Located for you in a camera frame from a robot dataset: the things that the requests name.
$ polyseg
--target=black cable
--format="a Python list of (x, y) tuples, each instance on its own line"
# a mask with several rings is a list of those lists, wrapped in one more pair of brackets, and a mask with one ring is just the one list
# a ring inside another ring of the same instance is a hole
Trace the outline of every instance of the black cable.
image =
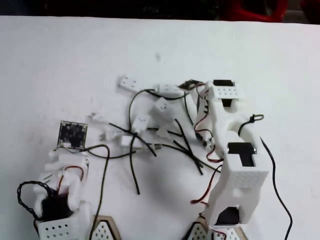
[(190, 155), (190, 157), (192, 158), (192, 160), (194, 160), (194, 163), (196, 164), (199, 172), (201, 175), (203, 175), (202, 171), (200, 168), (203, 168), (204, 166), (202, 166), (200, 163), (199, 163), (199, 159), (197, 157), (195, 157), (195, 155), (190, 152), (188, 149), (186, 149), (184, 146), (182, 146), (179, 142), (177, 142), (176, 140), (173, 140), (172, 141), (175, 145), (177, 145), (179, 148), (181, 148), (182, 150), (184, 150), (186, 153), (188, 153)]
[(37, 221), (37, 220), (35, 220), (35, 219), (33, 220), (33, 227), (34, 227), (34, 230), (36, 231), (36, 234), (38, 235), (38, 237), (40, 237), (40, 236), (39, 236), (39, 230), (38, 230), (38, 226), (37, 226), (36, 221)]
[(164, 98), (165, 100), (168, 100), (168, 101), (173, 101), (173, 100), (179, 100), (179, 99), (182, 99), (184, 98), (184, 96), (188, 95), (188, 93), (185, 93), (184, 95), (182, 96), (178, 96), (178, 97), (166, 97), (166, 96), (161, 96), (159, 94), (156, 94), (155, 92), (152, 92), (153, 89), (147, 89), (146, 92), (148, 94), (151, 94), (152, 96), (155, 96), (157, 98)]
[(188, 110), (186, 95), (183, 95), (183, 98), (184, 98), (185, 113), (186, 113), (186, 115), (187, 115), (187, 117), (188, 117), (191, 125), (193, 126), (193, 125), (194, 125), (194, 122), (192, 121), (191, 116), (190, 116), (190, 113), (189, 113), (189, 110)]
[(249, 121), (246, 121), (244, 123), (242, 123), (239, 127), (239, 130), (238, 130), (238, 136), (240, 137), (240, 133), (241, 133), (241, 130), (242, 128), (247, 125), (247, 124), (253, 124), (254, 122), (256, 121), (261, 121), (265, 118), (265, 116), (263, 114), (257, 114), (257, 115), (252, 115), (249, 119)]
[(276, 162), (275, 162), (275, 159), (272, 156), (272, 153), (271, 153), (270, 149), (268, 148), (268, 146), (266, 145), (266, 143), (263, 141), (263, 139), (261, 137), (260, 137), (260, 139), (261, 139), (261, 142), (262, 142), (265, 150), (269, 154), (269, 157), (270, 157), (270, 159), (272, 161), (272, 184), (273, 184), (273, 188), (274, 188), (275, 194), (276, 194), (279, 202), (281, 203), (281, 205), (283, 206), (284, 210), (286, 211), (286, 213), (288, 214), (288, 216), (290, 218), (290, 224), (289, 224), (289, 227), (288, 227), (288, 229), (286, 231), (286, 234), (285, 234), (285, 237), (284, 237), (284, 240), (287, 240), (288, 236), (289, 236), (289, 233), (290, 233), (290, 230), (291, 230), (291, 227), (293, 225), (293, 219), (292, 219), (291, 213), (289, 212), (288, 208), (286, 207), (286, 205), (284, 204), (283, 200), (281, 199), (281, 197), (279, 196), (279, 193), (278, 193), (278, 189), (277, 189), (277, 186), (276, 186)]
[(136, 178), (136, 174), (135, 174), (135, 170), (134, 170), (134, 165), (133, 165), (133, 162), (132, 162), (132, 152), (133, 152), (134, 141), (135, 141), (135, 139), (136, 139), (136, 135), (137, 135), (137, 134), (134, 134), (134, 135), (132, 136), (132, 140), (131, 140), (131, 143), (130, 143), (129, 156), (130, 156), (130, 168), (131, 168), (131, 172), (132, 172), (132, 176), (133, 176), (133, 180), (134, 180), (134, 184), (135, 184), (135, 188), (136, 188), (136, 193), (137, 193), (138, 195), (140, 195), (139, 184), (138, 184), (138, 181), (137, 181), (137, 178)]
[(80, 151), (80, 152), (87, 152), (89, 150), (100, 148), (100, 147), (106, 148), (108, 153), (107, 153), (107, 156), (106, 156), (106, 159), (105, 159), (105, 164), (104, 164), (104, 170), (103, 170), (103, 176), (102, 176), (102, 182), (101, 182), (101, 189), (100, 189), (99, 204), (98, 204), (98, 208), (96, 210), (95, 216), (94, 216), (92, 228), (91, 228), (90, 235), (89, 235), (89, 240), (92, 239), (92, 235), (94, 233), (95, 226), (96, 226), (97, 219), (98, 219), (98, 215), (99, 215), (99, 212), (100, 212), (102, 199), (103, 199), (103, 196), (104, 196), (105, 178), (106, 178), (106, 172), (107, 172), (107, 168), (108, 168), (108, 162), (109, 162), (109, 159), (110, 159), (110, 148), (105, 144), (99, 144), (99, 145), (96, 145), (96, 146), (87, 147), (87, 148), (85, 148), (85, 149)]
[[(157, 128), (157, 127), (148, 127), (147, 130), (155, 130), (155, 131), (158, 131), (159, 128)], [(176, 135), (177, 137), (182, 138), (182, 135), (179, 134), (179, 133), (176, 133), (176, 132), (174, 132), (174, 131), (169, 131), (169, 130), (168, 130), (167, 132), (170, 133), (170, 134), (172, 134), (172, 135)]]
[(210, 168), (210, 169), (212, 169), (212, 170), (216, 170), (216, 168), (215, 167), (213, 167), (213, 166), (210, 166), (209, 164), (207, 164), (207, 163), (205, 163), (205, 162), (203, 162), (203, 161), (201, 161), (199, 158), (197, 158), (196, 156), (194, 156), (194, 155), (190, 155), (190, 153), (188, 152), (188, 151), (185, 151), (185, 150), (183, 150), (183, 149), (180, 149), (180, 148), (178, 148), (178, 147), (175, 147), (175, 146), (171, 146), (171, 145), (169, 145), (169, 144), (161, 144), (162, 146), (164, 146), (164, 147), (167, 147), (167, 148), (171, 148), (171, 149), (174, 149), (174, 150), (177, 150), (177, 151), (179, 151), (179, 152), (181, 152), (181, 153), (183, 153), (183, 154), (185, 154), (185, 155), (187, 155), (188, 157), (190, 157), (190, 158), (195, 158), (197, 161), (199, 161), (200, 163), (202, 163), (203, 165), (205, 165), (205, 166), (207, 166), (208, 168)]
[[(124, 131), (124, 132), (127, 133), (127, 134), (130, 134), (130, 135), (132, 135), (132, 136), (134, 135), (134, 133), (133, 133), (132, 131), (126, 130), (126, 129), (124, 129), (124, 128), (120, 127), (120, 126), (117, 126), (117, 125), (115, 125), (115, 124), (113, 124), (113, 123), (111, 123), (111, 122), (109, 123), (109, 125), (117, 128), (117, 129), (120, 129), (120, 130)], [(141, 142), (143, 142), (143, 144), (146, 145), (146, 147), (150, 150), (150, 152), (151, 152), (155, 157), (157, 156), (156, 152), (152, 149), (152, 147), (151, 147), (145, 140), (142, 139), (142, 137), (140, 137), (139, 135), (136, 135), (135, 137), (136, 137), (137, 139), (139, 139)]]
[(45, 183), (43, 183), (41, 181), (24, 181), (24, 182), (20, 183), (19, 187), (17, 188), (16, 194), (17, 194), (18, 203), (24, 209), (26, 209), (29, 213), (31, 213), (35, 220), (40, 221), (40, 220), (42, 220), (42, 218), (38, 217), (38, 215), (35, 213), (35, 211), (31, 207), (28, 207), (21, 199), (22, 187), (25, 186), (25, 185), (29, 185), (29, 184), (31, 184), (31, 185), (39, 185), (40, 187), (44, 188), (46, 190), (47, 194), (48, 194), (48, 198), (51, 198), (51, 197), (57, 195), (57, 191), (55, 191), (54, 189), (49, 187), (47, 184), (45, 184)]
[(178, 124), (178, 126), (179, 126), (180, 132), (181, 132), (181, 134), (182, 134), (183, 140), (184, 140), (187, 148), (189, 149), (190, 153), (193, 153), (192, 150), (191, 150), (190, 144), (189, 144), (189, 142), (188, 142), (188, 140), (187, 140), (187, 137), (186, 137), (186, 135), (185, 135), (185, 132), (184, 132), (184, 130), (183, 130), (181, 124), (180, 124), (180, 122), (179, 122), (177, 119), (175, 119), (175, 122), (176, 122), (176, 123)]
[(129, 120), (129, 131), (131, 131), (132, 130), (132, 123), (131, 123), (131, 107), (132, 107), (132, 104), (133, 104), (133, 102), (134, 102), (134, 100), (135, 100), (135, 98), (139, 95), (139, 94), (141, 94), (141, 93), (143, 93), (143, 92), (147, 92), (147, 93), (152, 93), (151, 91), (154, 91), (154, 89), (144, 89), (144, 90), (141, 90), (141, 91), (139, 91), (139, 92), (137, 92), (134, 96), (133, 96), (133, 98), (132, 98), (132, 100), (131, 100), (131, 102), (130, 102), (130, 105), (129, 105), (129, 115), (128, 115), (128, 120)]
[[(88, 151), (88, 153), (90, 153), (91, 155), (93, 155), (93, 156), (95, 156), (95, 157), (97, 157), (97, 158), (106, 159), (105, 156), (101, 156), (101, 155), (95, 154), (95, 153), (93, 153), (93, 152), (90, 151), (90, 150)], [(126, 156), (129, 156), (129, 155), (130, 155), (130, 152), (121, 154), (121, 155), (119, 155), (119, 156), (111, 156), (109, 159), (120, 159), (120, 158), (124, 158), (124, 157), (126, 157)]]

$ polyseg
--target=rectangular slot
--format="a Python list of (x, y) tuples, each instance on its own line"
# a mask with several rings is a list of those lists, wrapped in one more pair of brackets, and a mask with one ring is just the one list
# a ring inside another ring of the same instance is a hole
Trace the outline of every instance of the rectangular slot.
[(252, 158), (255, 150), (250, 142), (229, 142), (228, 148), (229, 154), (239, 154), (243, 167), (255, 167)]

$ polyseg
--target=red wire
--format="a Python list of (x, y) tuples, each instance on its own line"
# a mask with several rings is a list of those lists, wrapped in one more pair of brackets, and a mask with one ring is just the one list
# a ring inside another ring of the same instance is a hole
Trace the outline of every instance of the red wire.
[(72, 168), (80, 169), (82, 171), (81, 179), (80, 179), (80, 181), (82, 181), (82, 178), (84, 177), (84, 174), (85, 174), (84, 169), (80, 166), (67, 166), (64, 170), (72, 169)]
[(204, 194), (202, 195), (202, 197), (200, 197), (199, 199), (191, 200), (191, 202), (190, 202), (191, 204), (200, 203), (200, 202), (207, 196), (207, 194), (208, 194), (208, 192), (210, 191), (210, 188), (211, 188), (212, 180), (214, 179), (214, 176), (215, 176), (218, 168), (221, 168), (221, 167), (222, 167), (222, 164), (221, 164), (220, 166), (218, 166), (218, 167), (214, 170), (214, 172), (213, 172), (213, 174), (212, 174), (212, 176), (211, 176), (209, 185), (208, 185), (206, 191), (204, 192)]
[(218, 163), (221, 163), (223, 162), (223, 158), (222, 159), (212, 159), (212, 158), (209, 158), (209, 156), (215, 151), (216, 149), (216, 145), (214, 145), (213, 147), (213, 150), (211, 150), (207, 155), (206, 155), (206, 159), (210, 162), (210, 163), (215, 163), (215, 164), (218, 164)]
[(59, 181), (59, 184), (58, 184), (58, 189), (57, 189), (58, 194), (59, 194), (59, 191), (60, 191), (62, 179), (64, 179), (64, 176), (63, 176), (63, 175), (61, 176), (60, 181)]
[(207, 207), (209, 207), (209, 204), (207, 202), (205, 202), (205, 201), (201, 201), (200, 203), (206, 205)]

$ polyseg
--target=perforated plastic panel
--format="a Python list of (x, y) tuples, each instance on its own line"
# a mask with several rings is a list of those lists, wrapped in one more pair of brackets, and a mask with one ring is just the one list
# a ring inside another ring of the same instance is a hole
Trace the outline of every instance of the perforated plastic panel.
[(200, 223), (196, 223), (188, 237), (188, 240), (205, 240), (207, 239), (207, 232)]
[(240, 91), (235, 86), (214, 86), (213, 94), (218, 99), (239, 99)]
[(201, 223), (196, 223), (192, 228), (188, 240), (242, 240), (242, 238), (238, 236), (234, 228), (219, 228), (217, 230), (219, 232), (225, 233), (226, 238), (224, 238), (225, 236), (223, 234), (213, 232), (212, 229), (210, 229), (207, 233), (202, 227)]
[(215, 232), (213, 234), (214, 238), (212, 240), (242, 240), (238, 234), (236, 233), (234, 228), (219, 228), (218, 229), (219, 232), (225, 233), (226, 234), (226, 238), (224, 239), (224, 235)]
[(38, 229), (41, 240), (73, 240), (80, 237), (76, 217), (40, 222)]
[(111, 230), (105, 221), (99, 222), (93, 232), (92, 240), (114, 240)]

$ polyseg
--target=white plastic housing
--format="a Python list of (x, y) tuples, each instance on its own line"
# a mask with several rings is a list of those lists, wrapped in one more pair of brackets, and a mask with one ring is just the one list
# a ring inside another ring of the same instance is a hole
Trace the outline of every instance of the white plastic housing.
[(126, 90), (134, 92), (134, 93), (137, 93), (140, 91), (140, 89), (137, 86), (137, 81), (132, 78), (129, 78), (127, 76), (124, 76), (121, 79), (119, 86), (123, 89), (126, 89)]
[(145, 131), (148, 127), (150, 120), (150, 115), (148, 114), (139, 114), (133, 121), (132, 129), (134, 133), (140, 133)]
[(152, 111), (156, 118), (163, 122), (171, 123), (175, 119), (175, 111), (171, 104), (163, 97), (159, 98), (153, 105)]
[(159, 95), (166, 98), (178, 98), (184, 94), (182, 90), (172, 84), (159, 84), (156, 91)]
[[(121, 141), (120, 141), (120, 145), (122, 147), (130, 147), (131, 141), (132, 141), (132, 136), (127, 136), (127, 135), (123, 135), (121, 136)], [(140, 140), (138, 140), (137, 138), (134, 140), (133, 142), (133, 147), (135, 149), (142, 149), (144, 147), (144, 145), (142, 144), (142, 142)]]
[[(243, 166), (239, 154), (229, 154), (228, 131), (237, 132), (240, 125), (248, 121), (248, 117), (240, 112), (239, 99), (233, 98), (231, 107), (225, 108), (221, 94), (218, 93), (232, 92), (232, 97), (236, 96), (235, 93), (238, 96), (236, 86), (221, 90), (221, 86), (207, 82), (200, 93), (207, 93), (205, 97), (209, 100), (209, 116), (201, 128), (212, 131), (215, 152), (224, 159), (219, 181), (210, 193), (209, 207), (204, 212), (209, 225), (215, 228), (222, 227), (215, 224), (219, 214), (228, 207), (237, 207), (240, 224), (248, 223), (259, 203), (261, 187), (269, 172), (266, 151), (255, 132), (254, 124), (245, 125), (241, 131), (241, 139), (239, 138), (239, 142), (251, 143), (255, 148), (256, 154), (252, 155), (254, 166)], [(200, 109), (204, 107), (204, 102), (201, 101)]]
[(91, 206), (87, 202), (81, 202), (79, 211), (68, 218), (37, 224), (40, 240), (88, 240), (91, 225)]

